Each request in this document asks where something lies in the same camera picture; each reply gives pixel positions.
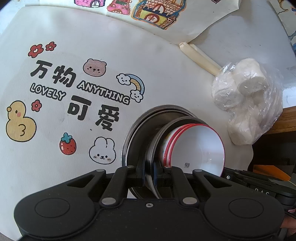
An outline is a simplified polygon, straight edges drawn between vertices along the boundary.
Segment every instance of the strawberry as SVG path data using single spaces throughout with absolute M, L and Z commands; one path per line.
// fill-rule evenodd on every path
M 65 155 L 72 155 L 76 151 L 76 142 L 72 136 L 69 136 L 68 133 L 65 132 L 59 142 L 59 148 Z

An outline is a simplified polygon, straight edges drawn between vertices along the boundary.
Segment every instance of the brown wood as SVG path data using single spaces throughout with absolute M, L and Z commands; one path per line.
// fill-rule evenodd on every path
M 283 113 L 266 134 L 296 131 L 296 106 L 283 109 Z

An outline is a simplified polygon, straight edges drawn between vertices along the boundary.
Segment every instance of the orange object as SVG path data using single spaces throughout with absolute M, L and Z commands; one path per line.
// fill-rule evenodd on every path
M 283 181 L 290 181 L 291 177 L 281 169 L 273 165 L 254 165 L 253 172 L 271 177 L 276 177 Z

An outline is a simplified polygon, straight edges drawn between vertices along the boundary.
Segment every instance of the white bunny face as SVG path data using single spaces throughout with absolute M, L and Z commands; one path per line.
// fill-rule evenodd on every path
M 111 164 L 115 161 L 115 143 L 110 138 L 98 137 L 89 149 L 89 157 L 99 164 Z

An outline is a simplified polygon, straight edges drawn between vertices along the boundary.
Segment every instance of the red flower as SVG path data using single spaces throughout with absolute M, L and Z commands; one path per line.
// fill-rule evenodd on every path
M 28 56 L 31 56 L 32 58 L 35 58 L 38 54 L 43 52 L 42 44 L 33 45 L 30 48 L 30 52 L 28 53 Z
M 40 100 L 35 100 L 33 103 L 32 103 L 32 111 L 40 111 L 42 107 L 42 104 L 40 103 Z
M 46 47 L 46 51 L 53 51 L 54 50 L 54 48 L 56 47 L 57 45 L 52 41 L 52 42 L 50 42 L 49 44 L 47 44 L 47 45 L 45 45 L 45 47 Z

